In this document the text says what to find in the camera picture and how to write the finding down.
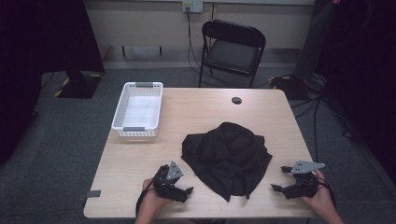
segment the dark curtain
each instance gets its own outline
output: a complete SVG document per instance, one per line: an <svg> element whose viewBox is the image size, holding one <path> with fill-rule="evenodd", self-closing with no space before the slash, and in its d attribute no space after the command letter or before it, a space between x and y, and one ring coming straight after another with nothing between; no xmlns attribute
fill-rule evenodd
<svg viewBox="0 0 396 224"><path fill-rule="evenodd" d="M41 75L70 66L105 72L82 0L0 1L0 162L29 124Z"/></svg>
<svg viewBox="0 0 396 224"><path fill-rule="evenodd" d="M395 22L396 1L342 1L317 71L327 78L330 90L394 183Z"/></svg>

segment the gray carpet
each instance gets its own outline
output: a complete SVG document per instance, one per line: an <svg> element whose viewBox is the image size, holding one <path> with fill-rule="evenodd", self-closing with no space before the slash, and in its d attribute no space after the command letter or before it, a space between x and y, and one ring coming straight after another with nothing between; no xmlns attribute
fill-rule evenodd
<svg viewBox="0 0 396 224"><path fill-rule="evenodd" d="M291 69L260 68L253 86L268 89L268 77L288 74ZM165 88L196 87L197 74L190 68L106 70L92 99L53 97L66 75L50 77L42 77L43 84L49 82L38 99L38 115L10 160L0 165L0 223L134 223L131 219L89 220L82 214L83 202L77 200L79 193L91 188L122 86L128 81L160 81ZM211 78L205 80L223 85ZM233 81L247 84L239 78L231 78ZM300 102L290 101L290 105ZM299 115L309 106L300 105L293 111ZM313 117L311 110L297 121L315 158ZM318 160L326 163L323 173L335 191L341 216L346 223L394 223L394 186L390 189L384 181L364 142L342 135L346 130L343 120L321 102L317 113ZM323 221L314 218L310 223Z"/></svg>

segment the electrical outlet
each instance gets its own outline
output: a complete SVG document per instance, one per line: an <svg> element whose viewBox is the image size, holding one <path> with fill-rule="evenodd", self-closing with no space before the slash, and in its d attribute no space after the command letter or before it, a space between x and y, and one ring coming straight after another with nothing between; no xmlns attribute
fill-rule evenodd
<svg viewBox="0 0 396 224"><path fill-rule="evenodd" d="M202 1L192 2L192 12L202 13L203 9L204 9L204 3Z"/></svg>
<svg viewBox="0 0 396 224"><path fill-rule="evenodd" d="M182 12L187 12L187 9L189 8L189 11L192 11L192 0L183 0L181 3L181 11Z"/></svg>
<svg viewBox="0 0 396 224"><path fill-rule="evenodd" d="M187 12L187 9L190 13L202 13L204 9L203 1L192 1L192 0L183 0L181 4L182 12Z"/></svg>

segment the black cloth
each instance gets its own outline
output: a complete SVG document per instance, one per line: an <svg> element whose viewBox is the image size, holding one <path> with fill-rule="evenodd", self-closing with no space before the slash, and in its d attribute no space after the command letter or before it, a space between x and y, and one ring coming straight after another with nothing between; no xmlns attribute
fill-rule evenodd
<svg viewBox="0 0 396 224"><path fill-rule="evenodd" d="M224 122L208 133L188 134L181 158L227 202L231 195L249 198L272 159L264 142L263 136Z"/></svg>

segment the basket handle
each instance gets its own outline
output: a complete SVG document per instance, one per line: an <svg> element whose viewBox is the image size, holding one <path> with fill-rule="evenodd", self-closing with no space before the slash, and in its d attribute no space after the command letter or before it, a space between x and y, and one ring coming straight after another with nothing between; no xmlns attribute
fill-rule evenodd
<svg viewBox="0 0 396 224"><path fill-rule="evenodd" d="M136 87L154 87L153 82L136 82Z"/></svg>
<svg viewBox="0 0 396 224"><path fill-rule="evenodd" d="M145 127L123 127L122 130L125 132L145 132L146 128Z"/></svg>

